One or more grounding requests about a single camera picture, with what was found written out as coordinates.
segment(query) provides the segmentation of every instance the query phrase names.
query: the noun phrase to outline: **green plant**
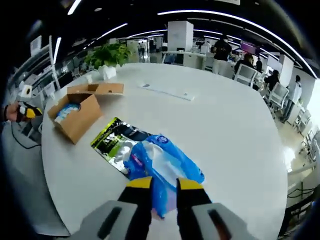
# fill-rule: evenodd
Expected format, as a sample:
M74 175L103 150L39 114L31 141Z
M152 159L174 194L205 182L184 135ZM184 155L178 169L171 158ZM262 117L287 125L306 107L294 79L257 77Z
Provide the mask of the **green plant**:
M122 67L129 55L131 55L131 52L125 45L120 43L105 44L96 47L93 52L89 52L84 61L88 65L91 64L95 69L103 65L115 67L119 64Z

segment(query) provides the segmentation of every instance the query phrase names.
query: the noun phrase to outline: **open cardboard box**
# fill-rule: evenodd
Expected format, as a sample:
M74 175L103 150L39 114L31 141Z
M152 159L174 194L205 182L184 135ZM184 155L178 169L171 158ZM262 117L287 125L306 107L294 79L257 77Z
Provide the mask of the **open cardboard box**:
M56 128L76 144L86 131L103 113L95 95L122 94L124 85L120 83L82 84L67 88L67 94L49 111L48 116ZM78 111L71 111L61 122L55 119L68 103L80 104Z

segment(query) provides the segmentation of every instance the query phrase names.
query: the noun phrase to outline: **white pillar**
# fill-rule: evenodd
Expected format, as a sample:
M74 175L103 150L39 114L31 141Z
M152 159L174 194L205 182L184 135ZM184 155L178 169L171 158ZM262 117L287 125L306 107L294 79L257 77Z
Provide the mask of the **white pillar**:
M193 46L194 25L188 21L168 22L168 51L184 48L190 51Z
M116 38L110 38L109 39L109 44L115 44L117 43L117 39Z
M282 86L287 87L291 80L294 62L285 55L280 55L279 62L282 64L279 81Z
M162 47L162 36L155 37L155 47L156 49L160 49Z

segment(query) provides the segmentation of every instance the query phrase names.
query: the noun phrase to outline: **white round table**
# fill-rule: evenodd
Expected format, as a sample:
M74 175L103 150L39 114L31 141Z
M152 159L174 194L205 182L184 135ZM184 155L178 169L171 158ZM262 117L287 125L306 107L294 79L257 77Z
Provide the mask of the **white round table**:
M163 134L203 171L206 193L246 223L259 239L277 238L287 201L287 169L273 118L260 94L231 79L167 64L131 63L117 71L124 96L98 98L99 118L76 145L48 118L42 127L46 182L61 220L70 234L84 217L109 200L117 200L128 179L90 146L114 117L153 134ZM80 77L69 86L85 83ZM187 92L193 101L138 86ZM56 99L66 94L58 91ZM148 239L180 239L177 211L164 221L152 220Z

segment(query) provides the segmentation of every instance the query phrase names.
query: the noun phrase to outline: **blue plastic bag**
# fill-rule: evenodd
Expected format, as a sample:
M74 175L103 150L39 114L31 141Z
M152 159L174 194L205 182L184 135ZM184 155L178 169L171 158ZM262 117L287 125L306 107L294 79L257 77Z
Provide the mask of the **blue plastic bag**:
M176 208L178 177L198 183L205 180L197 165L163 135L152 135L137 143L124 166L130 180L153 177L152 207L162 218Z

